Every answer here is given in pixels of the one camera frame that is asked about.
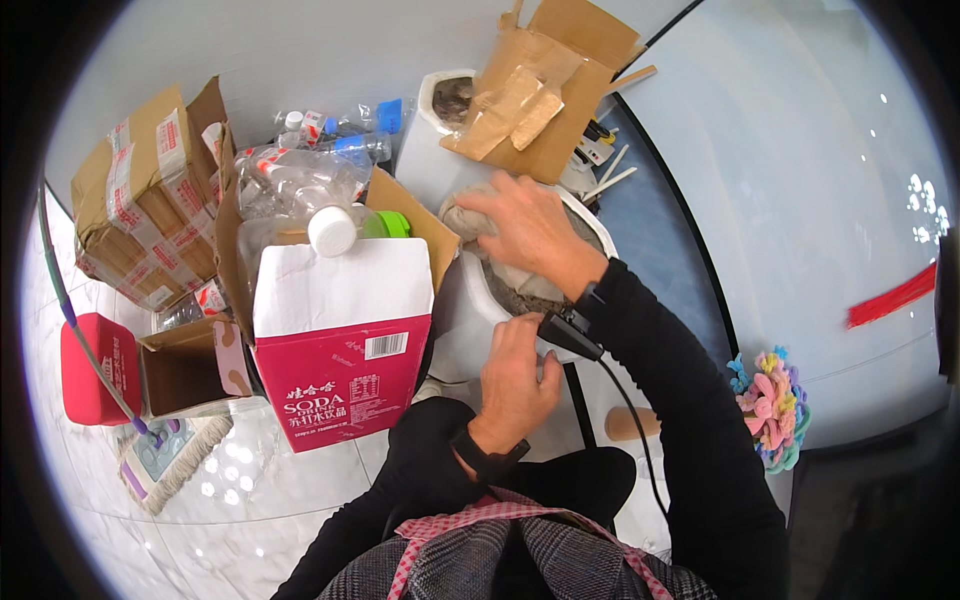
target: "electrical wires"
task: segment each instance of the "electrical wires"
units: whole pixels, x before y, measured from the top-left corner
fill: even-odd
[[[636,408],[634,408],[634,404],[630,401],[630,397],[627,396],[623,386],[621,386],[620,382],[617,381],[616,375],[613,374],[613,371],[611,371],[610,367],[607,366],[607,363],[603,362],[602,358],[598,359],[597,362],[600,363],[600,366],[604,368],[604,371],[606,371],[607,375],[610,376],[610,379],[613,380],[613,385],[615,385],[616,389],[620,391],[620,394],[623,396],[623,401],[627,403],[627,407],[630,409],[630,414],[634,418],[636,430],[640,432],[640,441],[643,442],[643,456],[647,459],[647,469],[650,471],[650,487],[653,488],[654,497],[657,499],[657,505],[660,506],[660,512],[663,513],[663,518],[666,518],[666,509],[663,507],[663,500],[660,499],[660,492],[657,491],[657,478],[654,475],[654,464],[650,460],[650,446],[647,445],[647,436],[645,433],[643,433],[643,426],[640,425],[640,418],[636,415]]]

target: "gray checkered coat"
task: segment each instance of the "gray checkered coat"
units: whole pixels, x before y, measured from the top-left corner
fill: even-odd
[[[518,520],[530,556],[553,594],[564,600],[654,598],[607,540],[551,520]],[[427,542],[407,582],[411,600],[490,597],[493,573],[510,531],[510,521],[487,520],[455,529]],[[354,559],[321,593],[321,600],[386,598],[407,540],[393,538]],[[643,561],[675,600],[716,598],[704,580],[653,555]]]

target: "white tile floor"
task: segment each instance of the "white tile floor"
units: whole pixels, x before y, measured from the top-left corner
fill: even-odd
[[[73,266],[73,224],[48,197],[51,232],[77,314],[96,311],[137,337],[151,316]],[[76,534],[120,598],[266,598],[289,575],[323,522],[370,486],[386,457],[386,432],[355,442],[293,454],[269,406],[234,417],[233,430],[193,478],[150,517],[128,497],[117,476],[116,427],[77,425],[63,413],[60,329],[63,316],[46,273],[36,218],[24,257],[21,322],[27,379],[38,435],[51,479]],[[599,366],[578,368],[600,445],[611,444],[603,422],[621,402]],[[633,389],[629,376],[617,374]],[[476,386],[452,396],[478,407]],[[636,405],[648,405],[633,390]],[[583,447],[569,392],[548,422],[530,437],[527,460],[547,460]],[[615,444],[642,457],[639,442]],[[661,496],[666,501],[659,440],[651,441]],[[616,519],[624,541],[661,551],[669,534],[641,473]]]

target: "mop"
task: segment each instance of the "mop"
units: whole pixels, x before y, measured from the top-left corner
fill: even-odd
[[[213,415],[195,419],[161,419],[148,426],[136,415],[127,402],[113,387],[99,361],[90,349],[84,333],[77,325],[77,317],[54,254],[50,239],[50,224],[47,220],[45,190],[37,192],[37,213],[40,221],[40,237],[47,271],[53,279],[54,290],[60,303],[63,317],[77,337],[86,354],[87,361],[97,373],[100,382],[107,388],[113,400],[130,420],[138,435],[121,443],[120,479],[130,492],[133,501],[150,515],[156,516],[177,491],[200,466],[201,461],[213,451],[213,446],[229,433],[233,419],[229,415]]]

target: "person's right hand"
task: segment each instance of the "person's right hand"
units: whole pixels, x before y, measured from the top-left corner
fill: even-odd
[[[493,174],[491,185],[496,196],[478,192],[457,199],[458,206],[496,224],[499,235],[477,238],[491,258],[546,277],[571,300],[600,280],[607,258],[574,232],[556,192],[526,176],[514,181],[503,171]]]
[[[552,350],[543,359],[543,377],[537,379],[537,327],[542,320],[540,313],[527,313],[493,328],[490,357],[480,371],[483,407],[467,425],[487,454],[510,452],[560,401],[564,368]]]

